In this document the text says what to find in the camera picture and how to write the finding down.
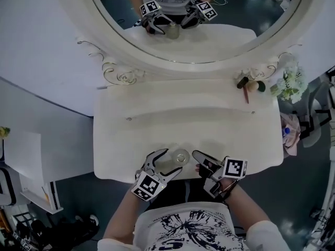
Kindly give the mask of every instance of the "mirror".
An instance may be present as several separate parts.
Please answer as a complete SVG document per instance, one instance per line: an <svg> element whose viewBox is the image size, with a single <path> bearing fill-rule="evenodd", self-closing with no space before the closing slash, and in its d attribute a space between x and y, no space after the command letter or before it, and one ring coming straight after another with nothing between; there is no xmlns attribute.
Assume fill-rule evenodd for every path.
<svg viewBox="0 0 335 251"><path fill-rule="evenodd" d="M163 30L164 35L150 34L148 27L142 27L141 1L100 0L106 9L102 14L107 12L115 21L109 22L112 28L146 53L166 60L169 60L168 54L172 54L187 57L190 63L206 63L224 60L226 53L266 33L285 13L291 14L288 11L292 0L209 0L217 15L208 19L200 13L202 23L188 29L181 26L188 13L186 8L190 10L187 3L193 0L143 0L145 3L156 1L160 12L176 23L170 25L162 18L155 20L154 25Z"/></svg>

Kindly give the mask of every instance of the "cable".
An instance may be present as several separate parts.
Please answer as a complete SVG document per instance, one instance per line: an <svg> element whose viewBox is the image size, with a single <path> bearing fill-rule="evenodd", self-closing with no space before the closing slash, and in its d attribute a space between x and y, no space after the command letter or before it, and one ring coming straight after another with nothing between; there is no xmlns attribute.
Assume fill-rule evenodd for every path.
<svg viewBox="0 0 335 251"><path fill-rule="evenodd" d="M224 1L224 4L222 3L219 3L217 0L213 0L212 3L210 3L211 5L217 5L217 6L224 6L224 5L227 5L228 4L228 1L227 0L223 0Z"/></svg>

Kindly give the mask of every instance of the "wrist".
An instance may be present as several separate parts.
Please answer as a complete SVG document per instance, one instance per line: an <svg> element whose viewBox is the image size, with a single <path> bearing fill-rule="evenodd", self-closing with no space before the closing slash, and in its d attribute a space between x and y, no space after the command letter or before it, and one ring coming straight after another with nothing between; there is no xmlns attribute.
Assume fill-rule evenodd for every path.
<svg viewBox="0 0 335 251"><path fill-rule="evenodd" d="M224 191L225 189L227 189L230 185L232 185L234 182L234 180L230 179L230 178L223 178L222 180L220 180L221 183L221 191Z"/></svg>
<svg viewBox="0 0 335 251"><path fill-rule="evenodd" d="M129 198L130 200L132 200L132 201L141 201L141 199L137 196L137 195L135 195L132 191L131 191L131 189L132 189L132 187L130 187L130 189L128 189L128 191L126 192L126 195L125 196L127 196L127 198Z"/></svg>

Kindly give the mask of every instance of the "white flower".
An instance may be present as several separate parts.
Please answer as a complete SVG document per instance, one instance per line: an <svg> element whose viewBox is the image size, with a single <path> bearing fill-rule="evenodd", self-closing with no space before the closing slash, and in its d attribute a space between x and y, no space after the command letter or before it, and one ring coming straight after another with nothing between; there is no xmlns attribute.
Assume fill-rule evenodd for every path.
<svg viewBox="0 0 335 251"><path fill-rule="evenodd" d="M285 80L280 78L277 80L277 87L279 90L284 90L286 88Z"/></svg>
<svg viewBox="0 0 335 251"><path fill-rule="evenodd" d="M296 73L293 71L286 72L285 82L289 88L296 88Z"/></svg>
<svg viewBox="0 0 335 251"><path fill-rule="evenodd" d="M278 88L277 85L270 87L271 95L276 97L282 93L282 90Z"/></svg>
<svg viewBox="0 0 335 251"><path fill-rule="evenodd" d="M298 71L298 63L296 61L288 62L285 66L286 72L293 72L294 74Z"/></svg>
<svg viewBox="0 0 335 251"><path fill-rule="evenodd" d="M285 91L283 91L282 94L281 94L282 100L289 100L290 99L290 94L291 94L290 89L286 89Z"/></svg>
<svg viewBox="0 0 335 251"><path fill-rule="evenodd" d="M307 89L308 84L307 84L306 79L303 75L298 76L296 83L297 83L297 88L301 92L303 92Z"/></svg>
<svg viewBox="0 0 335 251"><path fill-rule="evenodd" d="M292 100L292 104L297 103L302 98L302 93L297 92L290 96L290 99Z"/></svg>

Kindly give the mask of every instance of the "bottle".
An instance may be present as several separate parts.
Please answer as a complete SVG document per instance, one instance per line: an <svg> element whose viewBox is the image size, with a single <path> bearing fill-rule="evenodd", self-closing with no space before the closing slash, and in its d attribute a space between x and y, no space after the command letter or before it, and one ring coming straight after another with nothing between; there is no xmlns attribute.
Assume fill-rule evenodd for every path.
<svg viewBox="0 0 335 251"><path fill-rule="evenodd" d="M172 161L178 166L184 166L189 161L189 153L185 149L178 149L172 154Z"/></svg>
<svg viewBox="0 0 335 251"><path fill-rule="evenodd" d="M286 135L288 135L290 133L290 129L289 128L283 128L282 129L282 137L284 138Z"/></svg>
<svg viewBox="0 0 335 251"><path fill-rule="evenodd" d="M166 30L166 36L170 39L179 37L179 26L175 22L171 22Z"/></svg>

